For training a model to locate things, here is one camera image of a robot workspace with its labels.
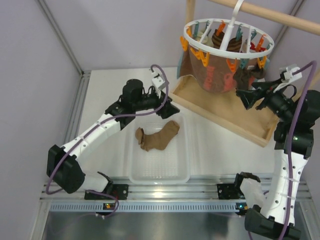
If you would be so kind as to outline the yellow clip front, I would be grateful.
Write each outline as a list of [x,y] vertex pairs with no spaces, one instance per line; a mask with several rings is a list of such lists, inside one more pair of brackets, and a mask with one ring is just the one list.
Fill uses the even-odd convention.
[[265,67],[266,62],[267,62],[266,56],[258,57],[257,58],[257,65],[258,65],[259,69],[263,69]]

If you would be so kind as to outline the orange clip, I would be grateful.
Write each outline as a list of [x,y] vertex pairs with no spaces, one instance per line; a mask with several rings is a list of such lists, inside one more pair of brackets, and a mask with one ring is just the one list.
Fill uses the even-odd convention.
[[237,59],[226,59],[227,66],[232,73],[235,73],[237,70]]

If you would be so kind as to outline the tan sock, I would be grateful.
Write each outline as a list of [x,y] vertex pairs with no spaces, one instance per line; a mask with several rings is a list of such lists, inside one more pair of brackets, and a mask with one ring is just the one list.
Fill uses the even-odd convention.
[[147,152],[152,149],[163,151],[179,130],[180,125],[176,121],[170,120],[160,131],[153,134],[146,134],[144,129],[139,127],[135,131],[135,138],[142,150]]

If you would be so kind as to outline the white round clip hanger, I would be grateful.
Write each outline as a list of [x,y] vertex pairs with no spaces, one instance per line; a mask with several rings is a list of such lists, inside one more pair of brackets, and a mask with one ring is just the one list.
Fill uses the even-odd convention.
[[[203,18],[186,23],[180,37],[183,51],[191,50],[201,60],[205,60],[210,55],[237,60],[251,60],[270,55],[275,47],[275,41],[272,37],[259,28],[237,21],[237,16],[243,4],[243,0],[236,1],[230,19]],[[219,49],[214,48],[212,42],[215,29],[224,32]],[[227,51],[228,43],[232,38],[242,38],[240,52]],[[262,52],[250,50],[251,42],[254,42],[257,47],[266,48],[266,50]]]

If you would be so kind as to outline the dark brown sock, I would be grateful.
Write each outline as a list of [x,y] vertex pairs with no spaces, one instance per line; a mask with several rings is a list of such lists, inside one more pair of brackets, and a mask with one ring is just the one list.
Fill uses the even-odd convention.
[[251,77],[252,77],[251,70],[239,67],[233,75],[233,79],[236,82],[236,89],[248,90]]
[[266,70],[263,67],[260,68],[258,65],[255,65],[253,69],[250,70],[250,74],[254,79],[260,80],[265,77]]

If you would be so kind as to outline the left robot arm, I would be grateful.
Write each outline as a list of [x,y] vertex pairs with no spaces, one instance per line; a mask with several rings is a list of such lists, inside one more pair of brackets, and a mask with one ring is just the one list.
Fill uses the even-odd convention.
[[109,198],[113,194],[113,181],[100,171],[86,173],[82,165],[93,150],[136,117],[157,114],[167,119],[179,113],[168,94],[169,83],[160,76],[152,79],[148,90],[141,80],[128,80],[118,100],[91,127],[63,146],[55,144],[49,149],[46,167],[49,182],[55,182],[68,194],[84,190]]

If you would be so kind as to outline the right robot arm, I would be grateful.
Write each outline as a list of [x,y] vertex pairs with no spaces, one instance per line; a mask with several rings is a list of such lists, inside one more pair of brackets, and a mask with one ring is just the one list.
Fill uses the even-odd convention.
[[280,80],[255,82],[253,90],[236,90],[248,110],[257,101],[257,110],[270,109],[279,122],[274,132],[274,171],[268,193],[263,193],[258,176],[241,172],[235,177],[233,192],[248,206],[244,227],[249,233],[272,240],[298,240],[295,202],[304,167],[314,146],[312,127],[320,117],[320,93],[306,90],[297,101],[284,95]]

